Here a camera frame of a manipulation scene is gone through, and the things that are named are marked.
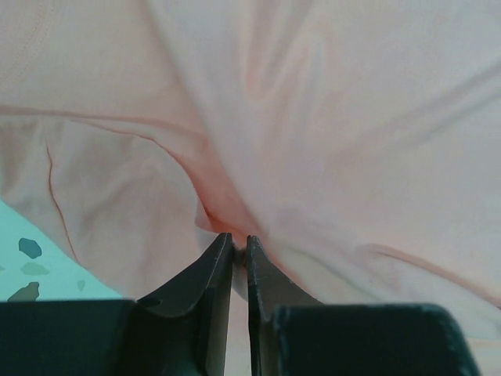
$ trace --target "dark gray spot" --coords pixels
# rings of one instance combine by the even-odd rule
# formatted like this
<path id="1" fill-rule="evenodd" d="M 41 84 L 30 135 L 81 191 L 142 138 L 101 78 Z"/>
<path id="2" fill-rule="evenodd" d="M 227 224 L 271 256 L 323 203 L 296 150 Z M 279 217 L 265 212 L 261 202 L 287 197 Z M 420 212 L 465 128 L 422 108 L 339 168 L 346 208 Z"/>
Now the dark gray spot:
<path id="1" fill-rule="evenodd" d="M 38 282 L 30 282 L 26 287 L 20 288 L 7 302 L 34 302 L 40 296 Z"/>
<path id="2" fill-rule="evenodd" d="M 79 280 L 77 282 L 77 287 L 78 287 L 78 290 L 83 291 L 84 287 L 85 287 L 85 281 L 84 280 Z"/>
<path id="3" fill-rule="evenodd" d="M 27 276 L 46 276 L 50 272 L 36 262 L 27 262 L 21 267 L 21 272 Z"/>
<path id="4" fill-rule="evenodd" d="M 25 239 L 21 237 L 19 239 L 19 250 L 23 252 L 30 259 L 36 259 L 41 256 L 41 248 L 38 243 L 34 240 Z"/>

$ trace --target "light green surface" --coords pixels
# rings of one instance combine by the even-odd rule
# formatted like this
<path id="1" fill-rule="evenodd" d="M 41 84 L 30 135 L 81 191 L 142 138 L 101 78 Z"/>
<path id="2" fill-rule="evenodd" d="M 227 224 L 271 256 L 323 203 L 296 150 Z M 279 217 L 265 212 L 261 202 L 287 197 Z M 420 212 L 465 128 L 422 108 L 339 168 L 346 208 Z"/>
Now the light green surface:
<path id="1" fill-rule="evenodd" d="M 21 238 L 36 241 L 42 249 L 41 256 L 32 259 L 19 251 Z M 0 201 L 0 301 L 6 301 L 32 282 L 39 283 L 37 301 L 120 298 Z"/>

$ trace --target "cloth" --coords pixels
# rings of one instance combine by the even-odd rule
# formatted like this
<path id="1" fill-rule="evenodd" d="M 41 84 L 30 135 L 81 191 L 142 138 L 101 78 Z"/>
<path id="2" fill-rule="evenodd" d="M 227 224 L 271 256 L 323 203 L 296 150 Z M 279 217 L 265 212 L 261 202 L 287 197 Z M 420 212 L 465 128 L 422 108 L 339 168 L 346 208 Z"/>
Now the cloth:
<path id="1" fill-rule="evenodd" d="M 256 234 L 324 302 L 444 306 L 501 374 L 500 2 L 0 10 L 0 197 L 103 283 L 139 298 Z"/>

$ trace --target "folded cloth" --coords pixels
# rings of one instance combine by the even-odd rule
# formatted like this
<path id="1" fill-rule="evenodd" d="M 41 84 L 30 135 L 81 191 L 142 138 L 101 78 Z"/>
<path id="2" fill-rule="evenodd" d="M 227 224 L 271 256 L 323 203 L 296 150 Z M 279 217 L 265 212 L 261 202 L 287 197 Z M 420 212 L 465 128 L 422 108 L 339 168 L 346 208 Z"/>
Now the folded cloth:
<path id="1" fill-rule="evenodd" d="M 0 9 L 0 197 L 105 284 L 252 233 L 324 302 L 444 306 L 501 374 L 501 3 Z"/>

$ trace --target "teal surface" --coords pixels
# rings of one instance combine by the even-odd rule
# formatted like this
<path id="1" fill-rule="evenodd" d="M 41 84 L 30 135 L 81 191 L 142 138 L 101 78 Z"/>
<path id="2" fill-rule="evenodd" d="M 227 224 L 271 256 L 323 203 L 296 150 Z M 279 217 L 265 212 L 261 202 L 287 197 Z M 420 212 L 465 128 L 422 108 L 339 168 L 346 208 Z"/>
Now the teal surface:
<path id="1" fill-rule="evenodd" d="M 0 201 L 0 301 L 102 298 L 120 295 Z"/>

